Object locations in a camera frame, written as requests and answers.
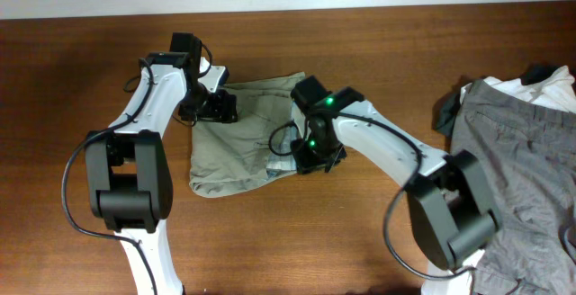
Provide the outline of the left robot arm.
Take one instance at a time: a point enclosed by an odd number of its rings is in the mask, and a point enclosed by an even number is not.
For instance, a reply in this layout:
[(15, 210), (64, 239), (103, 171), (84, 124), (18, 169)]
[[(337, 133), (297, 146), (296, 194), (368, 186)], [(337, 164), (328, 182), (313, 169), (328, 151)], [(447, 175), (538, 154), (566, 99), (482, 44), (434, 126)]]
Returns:
[(237, 121), (237, 98), (221, 90), (228, 70), (213, 65), (192, 33), (174, 33), (167, 52), (151, 52), (139, 66), (122, 114), (83, 147), (89, 202), (121, 243), (139, 294), (183, 294), (167, 238), (174, 191), (163, 136), (175, 115), (190, 125)]

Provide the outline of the white garment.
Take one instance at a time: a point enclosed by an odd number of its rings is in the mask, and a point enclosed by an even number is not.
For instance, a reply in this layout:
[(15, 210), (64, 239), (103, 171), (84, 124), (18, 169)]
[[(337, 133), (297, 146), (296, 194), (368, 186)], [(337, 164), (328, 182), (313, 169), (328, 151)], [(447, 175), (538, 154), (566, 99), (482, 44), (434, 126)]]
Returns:
[(575, 113), (575, 76), (568, 66), (538, 66), (524, 77), (503, 81), (488, 76), (481, 82), (526, 103)]

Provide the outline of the khaki shorts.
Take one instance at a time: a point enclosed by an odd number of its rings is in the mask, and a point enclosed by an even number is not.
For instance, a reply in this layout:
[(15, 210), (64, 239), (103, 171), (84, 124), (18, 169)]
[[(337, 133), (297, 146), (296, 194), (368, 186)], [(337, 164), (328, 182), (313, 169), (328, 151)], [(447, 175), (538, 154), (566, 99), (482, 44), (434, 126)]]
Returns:
[(237, 97), (234, 123), (200, 122), (192, 133), (190, 188), (204, 198), (249, 192), (296, 173), (290, 143), (297, 129), (290, 92), (303, 72), (224, 85)]

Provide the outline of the grey shorts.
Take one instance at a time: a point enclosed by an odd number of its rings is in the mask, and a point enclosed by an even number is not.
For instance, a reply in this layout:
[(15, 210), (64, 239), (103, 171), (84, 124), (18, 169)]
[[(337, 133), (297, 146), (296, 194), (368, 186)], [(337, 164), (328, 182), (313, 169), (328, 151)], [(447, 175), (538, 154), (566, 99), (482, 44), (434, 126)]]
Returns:
[(573, 294), (575, 116), (524, 102), (482, 80), (466, 90), (451, 151), (474, 154), (503, 227), (478, 262), (479, 294)]

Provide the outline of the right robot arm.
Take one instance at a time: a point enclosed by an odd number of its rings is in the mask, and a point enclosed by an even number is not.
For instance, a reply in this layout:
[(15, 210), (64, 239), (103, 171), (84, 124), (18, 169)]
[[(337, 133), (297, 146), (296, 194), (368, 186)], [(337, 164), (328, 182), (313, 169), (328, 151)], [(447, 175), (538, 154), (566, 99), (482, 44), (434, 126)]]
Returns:
[(291, 91), (294, 127), (291, 144), (299, 174), (329, 172), (352, 148), (387, 174), (400, 189), (384, 215), (383, 238), (400, 200), (406, 200), (411, 231), (428, 260), (424, 294), (471, 294), (477, 264), (502, 228), (502, 217), (479, 160), (463, 150), (450, 155), (431, 147), (384, 118), (351, 87), (332, 93), (315, 77)]

